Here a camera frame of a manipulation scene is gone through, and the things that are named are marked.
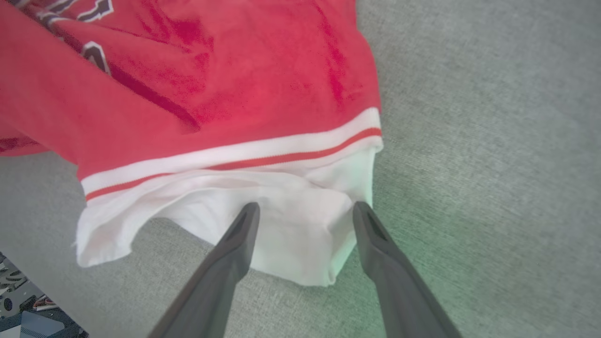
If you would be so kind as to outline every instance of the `red stripe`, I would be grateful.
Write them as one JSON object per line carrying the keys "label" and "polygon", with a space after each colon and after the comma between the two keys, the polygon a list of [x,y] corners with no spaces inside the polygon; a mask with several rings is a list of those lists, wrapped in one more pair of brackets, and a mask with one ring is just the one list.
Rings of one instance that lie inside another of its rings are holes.
{"label": "red stripe", "polygon": [[[339,152],[340,150],[348,147],[349,145],[351,145],[361,139],[371,137],[371,136],[382,136],[382,131],[379,128],[366,129],[364,131],[361,131],[361,132],[355,134],[353,137],[349,138],[345,142],[343,142],[333,148],[326,149],[326,150],[319,150],[316,152],[306,152],[306,153],[285,154],[285,155],[271,156],[271,157],[265,157],[265,158],[247,159],[244,161],[237,161],[237,162],[230,162],[230,163],[225,163],[225,164],[214,165],[207,169],[234,170],[234,169],[241,169],[241,168],[259,167],[262,165],[301,161],[304,159],[322,158],[322,157],[334,154],[336,152]],[[155,177],[166,176],[166,175],[171,175],[171,174],[172,173],[156,174],[156,175],[152,175],[152,176],[142,177],[141,179],[137,179],[137,180],[134,180],[131,182],[121,183],[118,185],[109,186],[107,188],[102,188],[102,189],[99,189],[99,190],[96,190],[96,191],[93,191],[93,192],[87,194],[85,196],[85,199],[86,199],[86,201],[89,201],[92,198],[96,198],[101,195],[109,194],[111,192],[133,188],[134,186],[137,186],[137,185],[139,185],[145,181],[148,181],[150,179],[154,179]]]}

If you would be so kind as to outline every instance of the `gray fabric surface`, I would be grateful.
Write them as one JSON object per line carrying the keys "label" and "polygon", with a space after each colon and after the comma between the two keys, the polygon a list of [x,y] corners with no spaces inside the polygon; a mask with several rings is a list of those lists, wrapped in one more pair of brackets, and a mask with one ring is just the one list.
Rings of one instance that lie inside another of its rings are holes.
{"label": "gray fabric surface", "polygon": [[[385,149],[375,209],[466,338],[601,336],[601,2],[362,1]],[[78,268],[74,166],[0,158],[0,250],[93,337],[144,337],[210,249],[164,220]],[[251,272],[227,337],[382,337],[356,250],[335,286]]]}

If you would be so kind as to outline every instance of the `white stripe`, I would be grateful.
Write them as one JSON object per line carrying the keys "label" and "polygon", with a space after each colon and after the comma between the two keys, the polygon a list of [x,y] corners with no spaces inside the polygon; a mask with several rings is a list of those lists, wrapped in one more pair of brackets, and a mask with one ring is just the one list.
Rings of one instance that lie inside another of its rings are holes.
{"label": "white stripe", "polygon": [[368,108],[353,120],[331,131],[252,141],[166,158],[149,159],[90,175],[84,178],[81,184],[84,193],[89,194],[155,174],[181,173],[219,164],[291,153],[317,152],[339,146],[368,128],[380,128],[377,108]]}

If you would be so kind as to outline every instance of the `red fabric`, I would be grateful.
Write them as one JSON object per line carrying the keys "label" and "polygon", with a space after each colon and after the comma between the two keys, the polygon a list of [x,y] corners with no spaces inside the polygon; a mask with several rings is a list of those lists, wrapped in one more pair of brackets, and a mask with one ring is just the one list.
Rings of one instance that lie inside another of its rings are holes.
{"label": "red fabric", "polygon": [[[112,12],[81,21],[99,2]],[[57,4],[33,0],[23,12],[45,23]],[[26,153],[35,140],[78,164],[83,179],[328,131],[379,108],[353,1],[78,0],[60,16],[48,29],[64,42],[0,2],[0,155]],[[110,76],[79,55],[92,41]]]}

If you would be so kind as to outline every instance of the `clothing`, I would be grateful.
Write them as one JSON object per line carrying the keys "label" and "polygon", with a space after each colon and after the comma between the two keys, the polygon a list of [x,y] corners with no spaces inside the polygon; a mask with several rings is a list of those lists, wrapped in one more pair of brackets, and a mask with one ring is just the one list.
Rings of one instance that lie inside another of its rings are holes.
{"label": "clothing", "polygon": [[382,148],[352,1],[15,5],[30,19],[2,3],[0,154],[78,165],[80,265],[127,255],[152,217],[216,243],[257,201],[251,267],[335,281]]}

